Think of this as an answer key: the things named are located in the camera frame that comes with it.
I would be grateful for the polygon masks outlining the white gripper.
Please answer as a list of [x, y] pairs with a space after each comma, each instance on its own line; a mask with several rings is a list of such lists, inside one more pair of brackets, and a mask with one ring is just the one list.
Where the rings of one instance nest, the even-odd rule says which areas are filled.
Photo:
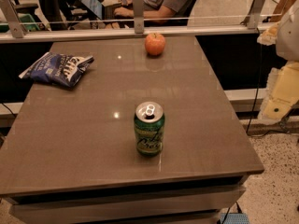
[[257, 38], [261, 45], [276, 44], [277, 55], [288, 61], [282, 68], [272, 68], [266, 95], [258, 119], [281, 121], [299, 101], [299, 7], [292, 6], [279, 24], [267, 28]]

